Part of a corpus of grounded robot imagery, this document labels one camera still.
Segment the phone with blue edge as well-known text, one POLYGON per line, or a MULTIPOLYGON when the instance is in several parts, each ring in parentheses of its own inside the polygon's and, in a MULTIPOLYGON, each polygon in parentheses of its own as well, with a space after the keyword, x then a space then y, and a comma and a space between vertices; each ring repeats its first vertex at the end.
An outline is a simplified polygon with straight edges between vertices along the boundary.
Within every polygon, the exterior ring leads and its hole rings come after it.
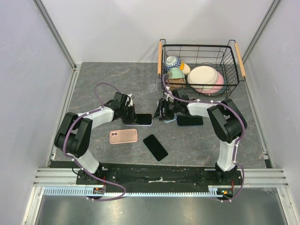
POLYGON ((177 125, 180 127, 202 126, 202 116, 179 115, 177 117, 177 125))

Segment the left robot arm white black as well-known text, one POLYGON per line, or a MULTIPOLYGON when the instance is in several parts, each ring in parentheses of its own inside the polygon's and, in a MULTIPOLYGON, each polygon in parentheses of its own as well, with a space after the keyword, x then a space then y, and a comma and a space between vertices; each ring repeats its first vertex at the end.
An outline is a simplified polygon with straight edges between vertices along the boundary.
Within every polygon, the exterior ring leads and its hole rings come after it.
POLYGON ((97 109, 76 114, 68 112, 54 139, 54 146, 76 161, 87 173, 87 180, 99 184, 103 179, 102 165, 89 150, 94 128, 121 119, 124 124, 137 121, 131 95, 116 92, 114 98, 97 109))

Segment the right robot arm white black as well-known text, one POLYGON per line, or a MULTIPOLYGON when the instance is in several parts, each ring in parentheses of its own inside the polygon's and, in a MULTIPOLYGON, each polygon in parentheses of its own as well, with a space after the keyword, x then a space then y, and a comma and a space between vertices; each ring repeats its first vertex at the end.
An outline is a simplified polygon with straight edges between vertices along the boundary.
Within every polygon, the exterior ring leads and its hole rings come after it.
POLYGON ((226 184, 232 178, 231 170, 236 167, 236 153, 247 122, 235 103, 223 101, 190 100, 184 88, 165 91, 165 98, 158 102, 154 118, 169 121, 177 118, 179 126, 201 126, 203 118, 210 119, 213 130, 220 140, 219 157, 216 162, 215 180, 226 184))

